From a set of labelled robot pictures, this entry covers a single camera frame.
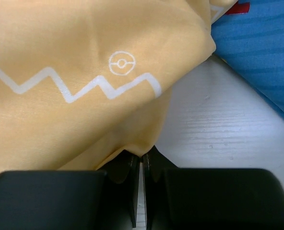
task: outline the white table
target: white table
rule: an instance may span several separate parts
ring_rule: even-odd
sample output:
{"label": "white table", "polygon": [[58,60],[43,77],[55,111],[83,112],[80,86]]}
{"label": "white table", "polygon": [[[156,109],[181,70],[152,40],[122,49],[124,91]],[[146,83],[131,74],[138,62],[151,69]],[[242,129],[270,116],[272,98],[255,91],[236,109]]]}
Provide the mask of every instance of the white table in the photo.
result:
{"label": "white table", "polygon": [[284,187],[284,121],[216,57],[174,86],[156,146],[179,167],[264,168]]}

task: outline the red tag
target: red tag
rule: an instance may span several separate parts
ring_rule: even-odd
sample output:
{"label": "red tag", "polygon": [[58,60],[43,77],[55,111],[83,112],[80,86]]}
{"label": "red tag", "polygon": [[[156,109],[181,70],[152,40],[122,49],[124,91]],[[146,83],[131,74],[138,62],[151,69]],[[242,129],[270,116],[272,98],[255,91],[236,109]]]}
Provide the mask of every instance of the red tag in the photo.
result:
{"label": "red tag", "polygon": [[239,2],[236,2],[235,5],[232,6],[225,14],[230,15],[230,14],[243,14],[243,13],[248,13],[249,11],[250,4],[249,2],[239,4]]}

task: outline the pokeball symbol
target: pokeball symbol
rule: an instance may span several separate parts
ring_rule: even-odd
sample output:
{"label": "pokeball symbol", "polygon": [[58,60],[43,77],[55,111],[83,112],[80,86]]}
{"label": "pokeball symbol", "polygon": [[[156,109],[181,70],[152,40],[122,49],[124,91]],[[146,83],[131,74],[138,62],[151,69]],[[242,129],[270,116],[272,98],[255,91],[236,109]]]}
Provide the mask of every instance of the pokeball symbol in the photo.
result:
{"label": "pokeball symbol", "polygon": [[109,70],[119,76],[126,76],[136,65],[136,59],[131,53],[117,51],[109,58]]}

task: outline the blue fabric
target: blue fabric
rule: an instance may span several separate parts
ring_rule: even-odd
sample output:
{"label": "blue fabric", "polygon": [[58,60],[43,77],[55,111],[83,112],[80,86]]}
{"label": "blue fabric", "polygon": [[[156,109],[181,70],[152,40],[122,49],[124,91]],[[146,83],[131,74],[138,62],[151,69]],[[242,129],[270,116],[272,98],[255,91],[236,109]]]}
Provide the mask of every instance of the blue fabric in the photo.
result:
{"label": "blue fabric", "polygon": [[250,2],[245,14],[212,26],[215,54],[244,77],[284,119],[284,0]]}

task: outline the yellow fabric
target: yellow fabric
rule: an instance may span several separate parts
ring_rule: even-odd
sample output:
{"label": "yellow fabric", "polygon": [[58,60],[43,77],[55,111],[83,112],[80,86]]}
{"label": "yellow fabric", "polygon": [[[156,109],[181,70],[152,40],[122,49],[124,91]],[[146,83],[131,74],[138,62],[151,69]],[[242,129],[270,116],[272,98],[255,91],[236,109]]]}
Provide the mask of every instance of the yellow fabric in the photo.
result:
{"label": "yellow fabric", "polygon": [[0,0],[0,172],[146,153],[170,87],[212,54],[211,21],[234,2]]}

